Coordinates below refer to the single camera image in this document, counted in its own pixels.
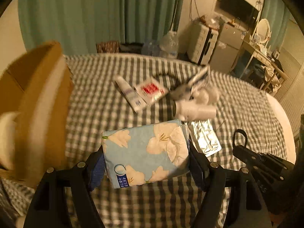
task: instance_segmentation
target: plastic water bottle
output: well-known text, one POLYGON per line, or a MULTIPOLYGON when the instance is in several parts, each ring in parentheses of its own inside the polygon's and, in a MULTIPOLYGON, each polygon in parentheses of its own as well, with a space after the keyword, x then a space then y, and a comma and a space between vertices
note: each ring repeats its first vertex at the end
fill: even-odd
POLYGON ((161 49, 161 57, 176 59, 178 52, 178 37, 176 32, 169 31, 159 43, 161 49))
POLYGON ((151 42, 145 42, 141 54, 142 55, 151 55, 151 56, 160 56, 160 49, 156 40, 152 40, 151 42))

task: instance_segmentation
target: checkered bedsheet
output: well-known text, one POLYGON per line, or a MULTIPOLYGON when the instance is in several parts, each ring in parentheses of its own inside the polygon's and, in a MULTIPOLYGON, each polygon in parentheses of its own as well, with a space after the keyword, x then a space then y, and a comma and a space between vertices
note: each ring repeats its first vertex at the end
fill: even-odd
MULTIPOLYGON (((101 146, 103 131, 141 126, 173 119, 173 101, 164 97, 141 115, 131 107, 112 79, 121 75, 131 85, 155 76, 165 87, 184 82, 201 67, 179 60, 134 54, 99 54, 66 57, 73 74, 74 90, 66 122, 66 156, 72 167, 84 161, 101 146)), ((213 129, 222 150, 209 157, 224 168, 239 170, 244 163, 232 155, 232 136, 237 128, 248 135, 253 151, 270 152, 286 158, 282 127, 275 118, 266 94, 248 83, 217 72, 210 72, 210 84, 221 92, 213 129)), ((243 138, 237 138, 242 144, 243 138)), ((25 214, 33 190, 3 179, 12 205, 25 214)), ((77 218, 70 190, 67 203, 71 220, 77 218)), ((92 198, 106 227, 190 227, 204 193, 191 174, 131 188, 113 189, 107 177, 92 192, 92 198)), ((222 227, 227 211, 229 189, 226 188, 217 227, 222 227)))

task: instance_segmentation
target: white mirror frame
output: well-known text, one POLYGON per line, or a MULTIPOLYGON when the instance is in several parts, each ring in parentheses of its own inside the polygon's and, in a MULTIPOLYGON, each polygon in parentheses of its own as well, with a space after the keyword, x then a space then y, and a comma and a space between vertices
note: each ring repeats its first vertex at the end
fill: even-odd
POLYGON ((268 31, 267 31, 267 34, 266 34, 266 36, 265 36, 265 39, 264 39, 264 40, 260 40, 260 44, 264 44, 264 43, 267 43, 267 42, 268 42, 268 38, 271 36, 270 25, 269 25, 269 21, 268 21, 267 19, 261 19, 261 20, 256 24, 252 36, 254 37, 254 34, 256 33, 256 30, 257 30, 257 26, 259 25, 259 23, 260 23, 261 21, 266 22, 266 24, 267 24, 267 26, 268 26, 268 31))

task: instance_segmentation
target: black strap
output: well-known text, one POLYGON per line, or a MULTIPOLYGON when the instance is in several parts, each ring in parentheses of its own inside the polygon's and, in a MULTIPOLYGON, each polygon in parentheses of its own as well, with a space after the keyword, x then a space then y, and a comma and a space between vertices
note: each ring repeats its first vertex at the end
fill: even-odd
POLYGON ((237 133, 240 133, 240 134, 242 134, 245 137, 244 147, 246 147, 247 146, 247 142, 248 142, 247 134, 246 134, 246 132, 244 130, 242 130, 242 129, 239 128, 239 129, 236 129, 235 132, 234 132, 234 134, 233 134, 233 140, 232 140, 232 146, 233 146, 233 148, 235 147, 235 135, 237 133))

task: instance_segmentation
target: white flower print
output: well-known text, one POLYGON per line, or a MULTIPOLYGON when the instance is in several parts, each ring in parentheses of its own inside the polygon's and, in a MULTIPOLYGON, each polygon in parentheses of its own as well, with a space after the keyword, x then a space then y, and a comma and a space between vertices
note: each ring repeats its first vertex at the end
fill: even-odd
POLYGON ((153 126, 155 137, 151 138, 146 147, 150 154, 167 152, 170 161, 179 168, 188 162, 188 147, 180 126, 176 123, 159 123, 153 126))
POLYGON ((170 134, 177 127, 178 124, 171 122, 155 124, 153 126, 155 137, 149 140, 146 151, 150 154, 161 154, 163 151, 165 151, 170 134))
POLYGON ((179 168, 185 168, 188 162, 188 147, 181 127, 175 129, 166 144, 170 161, 179 168))
POLYGON ((145 174, 134 170, 130 165, 126 166, 126 175, 130 186, 142 185, 146 183, 145 174))
POLYGON ((128 148, 128 141, 131 139, 131 136, 129 136, 129 130, 124 129, 124 130, 118 130, 114 134, 109 135, 109 136, 103 136, 102 141, 103 145, 102 148, 105 153, 105 149, 107 147, 105 143, 105 139, 109 139, 110 141, 114 142, 115 144, 119 145, 120 147, 125 147, 128 148))
POLYGON ((149 179, 149 183, 168 179, 169 170, 164 170, 162 166, 159 166, 156 171, 152 171, 152 176, 149 179))

